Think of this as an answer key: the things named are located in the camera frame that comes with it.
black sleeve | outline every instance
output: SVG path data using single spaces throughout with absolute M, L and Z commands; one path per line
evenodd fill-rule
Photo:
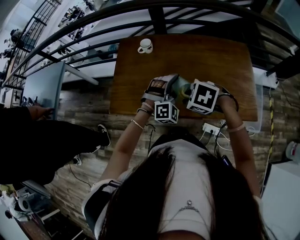
M 32 119 L 27 107 L 0 109 L 0 125 L 4 128 L 5 126 L 23 125 L 29 122 L 32 122 Z

bracelet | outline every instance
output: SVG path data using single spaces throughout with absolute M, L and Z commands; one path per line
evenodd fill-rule
M 138 113 L 139 111 L 144 111 L 144 112 L 146 112 L 147 114 L 149 114 L 150 116 L 151 116 L 151 115 L 154 116 L 154 114 L 153 114 L 152 112 L 150 112 L 150 111 L 148 111 L 148 110 L 146 110 L 146 109 L 144 109 L 144 108 L 138 108 L 137 111 L 136 111 L 136 113 Z
M 235 133 L 237 131 L 242 130 L 245 127 L 244 123 L 242 125 L 240 125 L 239 127 L 233 128 L 233 129 L 227 129 L 228 133 Z
M 144 128 L 140 124 L 138 124 L 136 121 L 134 121 L 133 119 L 131 121 L 134 122 L 137 126 L 139 126 L 142 130 L 144 130 Z
M 151 109 L 152 111 L 154 111 L 153 107 L 151 107 L 148 103 L 143 102 L 142 105 L 148 107 L 149 109 Z

brown tabletop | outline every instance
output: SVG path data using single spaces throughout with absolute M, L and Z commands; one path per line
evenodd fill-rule
M 112 85 L 110 113 L 135 114 L 151 79 L 177 73 L 189 82 L 211 81 L 228 89 L 240 105 L 243 120 L 257 121 L 255 83 L 245 44 L 198 35 L 151 35 L 150 54 L 137 52 L 145 38 L 121 40 Z M 176 103 L 179 118 L 223 119 L 223 114 L 200 115 Z

black cable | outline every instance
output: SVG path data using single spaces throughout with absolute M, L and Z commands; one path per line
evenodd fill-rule
M 151 134 L 150 134 L 150 141 L 149 141 L 149 146 L 148 146 L 148 154 L 150 152 L 150 147 L 151 147 L 151 139 L 152 139 L 152 134 L 153 134 L 153 131 L 155 132 L 155 127 L 152 125 L 152 124 L 146 124 L 146 126 L 151 126 L 153 127 L 153 130 L 151 131 Z
M 289 103 L 289 105 L 291 105 L 292 107 L 297 107 L 297 108 L 300 109 L 300 106 L 295 106 L 295 105 L 291 104 L 291 102 L 287 99 L 287 95 L 286 95 L 285 90 L 283 89 L 283 87 L 281 85 L 281 82 L 280 81 L 278 81 L 278 82 L 279 82 L 279 85 L 280 85 L 280 87 L 281 87 L 281 89 L 283 91 L 283 94 L 285 95 L 285 98 L 286 98 L 287 102 Z
M 206 145 L 209 143 L 209 141 L 210 141 L 210 138 L 211 138 L 211 136 L 212 136 L 213 132 L 214 132 L 213 130 L 211 130 L 211 131 L 210 131 L 210 137 L 208 138 L 207 142 L 205 143 L 205 146 L 206 146 Z
M 81 180 L 81 179 L 79 179 L 78 177 L 75 176 L 75 174 L 74 174 L 73 171 L 72 171 L 71 164 L 69 164 L 69 167 L 70 167 L 71 173 L 74 175 L 74 177 L 75 177 L 77 180 L 79 180 L 79 181 L 81 181 L 81 182 L 84 182 L 84 183 L 88 184 L 90 188 L 92 187 L 89 183 L 87 183 L 87 182 L 85 182 L 85 181 L 83 181 L 83 180 Z
M 220 132 L 221 132 L 221 130 L 225 127 L 227 125 L 227 122 L 225 122 L 223 125 L 222 125 L 222 127 L 220 127 L 220 130 L 219 130 L 219 132 L 217 133 L 217 136 L 216 136 L 216 143 L 215 143 L 215 148 L 214 148 L 214 153 L 215 153 L 215 155 L 216 155 L 216 157 L 218 156 L 218 152 L 217 152 L 217 145 L 218 145 L 218 137 L 219 137 L 219 135 L 220 135 Z

long black hair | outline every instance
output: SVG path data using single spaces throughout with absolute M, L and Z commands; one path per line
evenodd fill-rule
M 244 176 L 213 155 L 199 157 L 210 175 L 210 239 L 269 239 Z M 130 174 L 108 204 L 99 239 L 158 239 L 174 160 L 171 148 L 158 150 Z

